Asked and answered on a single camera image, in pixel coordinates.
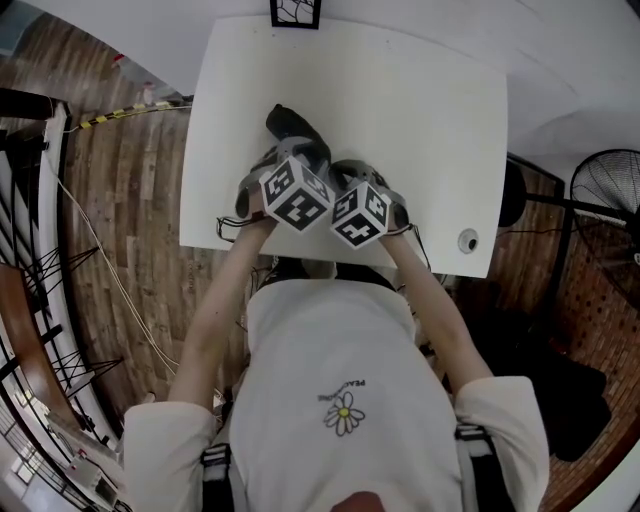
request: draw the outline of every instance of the wire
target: wire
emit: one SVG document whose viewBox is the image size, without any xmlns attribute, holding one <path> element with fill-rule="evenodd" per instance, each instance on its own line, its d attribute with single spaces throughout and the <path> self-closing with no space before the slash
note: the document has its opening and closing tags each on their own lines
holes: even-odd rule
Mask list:
<svg viewBox="0 0 640 512">
<path fill-rule="evenodd" d="M 118 289 L 120 290 L 120 293 L 122 294 L 122 297 L 124 298 L 125 302 L 127 303 L 127 306 L 129 306 L 129 309 L 131 310 L 131 313 L 133 313 L 134 319 L 136 320 L 136 322 L 140 326 L 140 329 L 142 329 L 142 332 L 144 333 L 145 337 L 147 338 L 147 341 L 149 342 L 149 344 L 153 347 L 155 352 L 160 357 L 160 360 L 168 368 L 168 370 L 173 375 L 175 375 L 175 371 L 173 370 L 173 368 L 171 368 L 167 364 L 167 361 L 170 362 L 170 363 L 175 364 L 176 366 L 178 366 L 178 363 L 176 361 L 174 361 L 173 359 L 171 359 L 167 354 L 165 354 L 162 351 L 162 349 L 158 346 L 156 341 L 153 339 L 153 335 L 151 334 L 151 331 L 149 330 L 149 328 L 144 323 L 144 320 L 140 316 L 140 313 L 138 313 L 138 310 L 136 309 L 135 305 L 133 304 L 133 301 L 131 300 L 131 296 L 129 295 L 127 290 L 125 290 L 124 286 L 122 285 L 122 282 L 120 281 L 120 277 L 118 276 L 118 273 L 116 272 L 115 268 L 111 264 L 111 261 L 109 260 L 109 257 L 107 256 L 107 254 L 106 254 L 106 252 L 104 250 L 104 247 L 102 246 L 102 242 L 100 242 L 100 239 L 98 238 L 98 235 L 96 234 L 95 230 L 93 229 L 93 226 L 91 225 L 91 221 L 89 220 L 89 217 L 87 216 L 85 211 L 82 209 L 82 206 L 80 206 L 80 204 L 78 203 L 76 198 L 73 197 L 73 194 L 71 194 L 71 192 L 69 192 L 69 190 L 67 190 L 67 188 L 60 181 L 60 178 L 56 175 L 56 173 L 53 172 L 53 168 L 54 168 L 54 166 L 51 164 L 51 161 L 49 161 L 48 171 L 56 179 L 56 181 L 58 182 L 58 185 L 64 191 L 64 193 L 67 195 L 67 197 L 69 199 L 71 199 L 71 202 L 73 202 L 73 204 L 76 206 L 76 208 L 78 209 L 82 219 L 85 221 L 85 223 L 89 227 L 89 231 L 93 235 L 93 238 L 95 239 L 96 244 L 98 245 L 98 249 L 100 250 L 100 253 L 102 254 L 102 257 L 104 258 L 105 262 L 107 263 L 107 266 L 109 267 L 109 271 L 111 272 L 111 275 L 112 275 L 114 281 L 116 282 L 116 285 L 118 286 Z"/>
<path fill-rule="evenodd" d="M 400 228 L 400 229 L 396 229 L 395 231 L 388 231 L 387 233 L 385 233 L 384 236 L 398 236 L 401 235 L 402 233 L 406 233 L 407 231 L 409 231 L 410 229 L 413 229 L 413 224 L 407 224 L 406 226 Z"/>
<path fill-rule="evenodd" d="M 132 112 L 131 114 L 119 115 L 118 117 L 115 117 L 114 119 L 125 119 L 127 117 L 137 116 L 137 115 L 140 115 L 140 114 L 152 114 L 154 112 L 166 112 L 167 110 L 180 110 L 180 109 L 183 109 L 183 108 L 191 108 L 191 105 L 184 105 L 184 106 L 181 106 L 181 107 L 163 107 L 163 108 L 155 108 L 155 109 L 150 109 L 150 110 L 140 110 L 138 112 Z M 75 128 L 72 128 L 71 130 L 64 131 L 62 133 L 73 133 L 73 132 L 75 132 L 77 130 L 80 130 L 81 128 L 82 128 L 82 126 L 78 125 Z"/>
<path fill-rule="evenodd" d="M 260 276 L 259 276 L 259 273 L 260 272 L 264 272 L 265 270 L 271 270 L 271 267 L 262 267 L 262 268 L 251 267 L 251 272 L 249 274 L 249 276 L 251 278 L 251 287 L 249 288 L 249 298 L 253 297 L 253 295 L 260 288 Z M 240 329 L 242 329 L 244 332 L 246 332 L 246 333 L 249 332 L 247 330 L 247 328 L 244 325 L 242 325 L 240 322 L 238 322 L 237 320 L 236 320 L 236 325 L 238 327 L 240 327 Z"/>
<path fill-rule="evenodd" d="M 265 215 L 262 212 L 255 212 L 248 219 L 238 219 L 236 217 L 218 217 L 216 219 L 216 233 L 218 238 L 224 240 L 225 242 L 235 242 L 235 238 L 225 238 L 222 236 L 222 227 L 229 226 L 231 228 L 243 228 L 245 226 L 249 226 L 251 224 L 255 224 L 256 222 L 261 222 L 263 220 L 269 219 L 270 217 Z"/>
<path fill-rule="evenodd" d="M 47 96 L 47 99 L 49 100 L 49 106 L 51 107 L 51 117 L 55 117 L 56 112 L 53 109 L 53 101 L 51 100 L 51 98 L 49 98 L 49 96 Z"/>
<path fill-rule="evenodd" d="M 129 505 L 120 500 L 116 502 L 114 510 L 116 512 L 133 512 Z"/>
<path fill-rule="evenodd" d="M 593 224 L 589 224 L 588 226 L 576 227 L 572 229 L 570 233 L 575 233 L 576 231 L 580 231 L 581 229 L 589 229 L 594 226 L 600 226 L 603 223 L 604 221 L 600 221 L 600 222 L 594 222 Z M 535 235 L 544 235 L 546 233 L 553 233 L 558 231 L 562 231 L 562 228 L 544 229 L 542 231 L 536 231 L 535 229 L 511 229 L 509 231 L 503 231 L 502 233 L 499 233 L 498 236 L 496 236 L 496 238 L 500 238 L 502 235 L 509 235 L 511 233 L 531 233 Z"/>
<path fill-rule="evenodd" d="M 536 231 L 535 229 L 512 229 L 509 231 L 503 231 L 502 233 L 498 234 L 496 238 L 500 238 L 502 235 L 510 235 L 511 233 L 533 233 L 536 235 L 544 235 L 545 233 L 554 233 L 557 231 L 562 231 L 562 228 L 545 229 L 543 231 Z"/>
<path fill-rule="evenodd" d="M 424 256 L 424 260 L 427 263 L 427 268 L 431 270 L 431 263 L 429 262 L 429 257 L 427 256 L 427 252 L 424 250 L 424 245 L 422 245 L 422 238 L 420 238 L 420 230 L 418 229 L 417 224 L 413 224 L 413 234 L 416 236 L 416 240 L 418 241 L 418 245 L 422 250 L 422 255 Z"/>
</svg>

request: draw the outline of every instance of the fiducial marker cube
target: fiducial marker cube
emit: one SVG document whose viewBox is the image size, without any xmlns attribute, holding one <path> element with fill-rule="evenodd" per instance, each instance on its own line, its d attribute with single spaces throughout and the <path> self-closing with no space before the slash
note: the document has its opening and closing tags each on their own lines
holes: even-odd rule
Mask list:
<svg viewBox="0 0 640 512">
<path fill-rule="evenodd" d="M 327 215 L 335 194 L 320 178 L 290 156 L 260 178 L 268 215 L 302 234 Z"/>
<path fill-rule="evenodd" d="M 386 194 L 360 183 L 335 202 L 331 231 L 352 249 L 360 249 L 387 232 L 390 203 Z"/>
</svg>

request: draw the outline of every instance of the daisy print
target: daisy print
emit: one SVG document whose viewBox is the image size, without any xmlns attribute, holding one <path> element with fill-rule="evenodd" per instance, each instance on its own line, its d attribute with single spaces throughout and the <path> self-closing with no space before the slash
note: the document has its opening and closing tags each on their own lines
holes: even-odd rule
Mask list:
<svg viewBox="0 0 640 512">
<path fill-rule="evenodd" d="M 364 418 L 362 411 L 353 408 L 353 395 L 347 391 L 333 402 L 324 417 L 324 424 L 329 428 L 335 428 L 336 434 L 342 437 L 351 434 Z"/>
</svg>

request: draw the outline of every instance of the picture frame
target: picture frame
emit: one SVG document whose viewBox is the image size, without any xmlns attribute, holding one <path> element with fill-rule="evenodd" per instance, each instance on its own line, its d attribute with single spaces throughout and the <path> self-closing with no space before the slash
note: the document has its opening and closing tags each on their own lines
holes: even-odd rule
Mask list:
<svg viewBox="0 0 640 512">
<path fill-rule="evenodd" d="M 322 0 L 270 0 L 271 26 L 318 30 Z"/>
</svg>

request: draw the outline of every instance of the yellow and black tape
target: yellow and black tape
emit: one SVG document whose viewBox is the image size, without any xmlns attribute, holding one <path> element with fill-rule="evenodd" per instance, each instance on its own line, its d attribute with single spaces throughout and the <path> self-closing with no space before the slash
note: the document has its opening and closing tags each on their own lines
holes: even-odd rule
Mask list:
<svg viewBox="0 0 640 512">
<path fill-rule="evenodd" d="M 111 119 L 122 119 L 123 117 L 135 116 L 137 114 L 146 114 L 149 112 L 159 112 L 162 110 L 172 110 L 176 108 L 189 108 L 190 102 L 186 101 L 156 101 L 155 103 L 136 103 L 127 108 L 120 108 L 114 110 L 109 114 L 104 114 L 96 117 L 95 119 L 89 119 L 88 121 L 81 122 L 73 130 L 86 130 L 97 124 L 106 123 Z"/>
</svg>

